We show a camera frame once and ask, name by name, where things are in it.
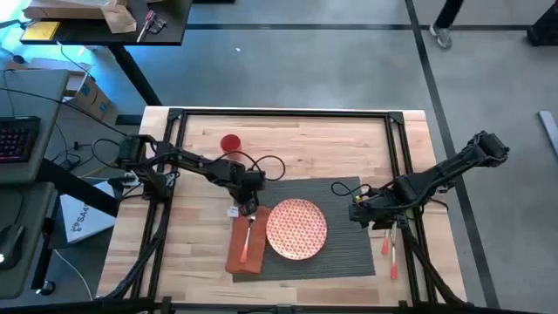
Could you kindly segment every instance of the red patterned plate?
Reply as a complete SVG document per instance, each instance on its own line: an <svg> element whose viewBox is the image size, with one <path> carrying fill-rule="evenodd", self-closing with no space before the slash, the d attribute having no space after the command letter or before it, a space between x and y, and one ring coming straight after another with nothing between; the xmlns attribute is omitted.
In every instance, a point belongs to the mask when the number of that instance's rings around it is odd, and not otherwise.
<svg viewBox="0 0 558 314"><path fill-rule="evenodd" d="M325 244L327 234L322 211L311 201L288 199L277 204L269 215L269 244L291 260L313 257Z"/></svg>

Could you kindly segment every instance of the white label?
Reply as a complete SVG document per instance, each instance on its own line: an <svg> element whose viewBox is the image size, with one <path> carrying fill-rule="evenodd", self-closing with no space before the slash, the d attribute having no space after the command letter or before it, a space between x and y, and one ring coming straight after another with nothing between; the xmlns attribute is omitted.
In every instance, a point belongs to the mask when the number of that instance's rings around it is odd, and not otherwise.
<svg viewBox="0 0 558 314"><path fill-rule="evenodd" d="M227 209L227 217L238 217L238 208L235 206L231 206L229 209Z"/></svg>

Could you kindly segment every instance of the red napkin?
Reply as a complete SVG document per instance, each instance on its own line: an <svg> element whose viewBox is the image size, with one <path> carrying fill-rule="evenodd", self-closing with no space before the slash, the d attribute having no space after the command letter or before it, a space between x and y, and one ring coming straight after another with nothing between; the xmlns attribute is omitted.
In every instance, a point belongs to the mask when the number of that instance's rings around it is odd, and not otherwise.
<svg viewBox="0 0 558 314"><path fill-rule="evenodd" d="M248 239L248 254L245 263L241 263L244 243L248 235L248 217L240 216L233 220L233 234L228 247L227 264L228 273L248 273L257 275L262 271L263 251L266 242L266 225L268 223L270 208L260 206L255 213L255 220L250 225L250 238Z"/></svg>

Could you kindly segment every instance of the gray placemat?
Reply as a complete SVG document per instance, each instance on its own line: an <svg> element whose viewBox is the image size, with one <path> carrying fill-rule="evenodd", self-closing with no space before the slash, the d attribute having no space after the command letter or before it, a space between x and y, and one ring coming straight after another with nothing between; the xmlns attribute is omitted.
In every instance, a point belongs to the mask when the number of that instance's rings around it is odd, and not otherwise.
<svg viewBox="0 0 558 314"><path fill-rule="evenodd" d="M348 187L360 185L357 177L267 182L258 193L260 204L273 208L280 201L300 198L314 202L323 212L328 236L322 250L304 261L280 256L266 243L260 275L234 274L234 282L373 276L374 262L366 229L349 221L350 196L331 193L330 185L340 181Z"/></svg>

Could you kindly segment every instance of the shoe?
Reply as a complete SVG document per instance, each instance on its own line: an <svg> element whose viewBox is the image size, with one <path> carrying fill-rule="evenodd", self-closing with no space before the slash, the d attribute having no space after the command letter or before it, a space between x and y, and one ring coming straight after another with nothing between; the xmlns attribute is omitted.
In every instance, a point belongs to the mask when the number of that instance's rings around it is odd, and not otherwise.
<svg viewBox="0 0 558 314"><path fill-rule="evenodd" d="M452 48L452 38L448 29L441 29L432 24L430 25L430 33L436 38L438 46L442 49Z"/></svg>

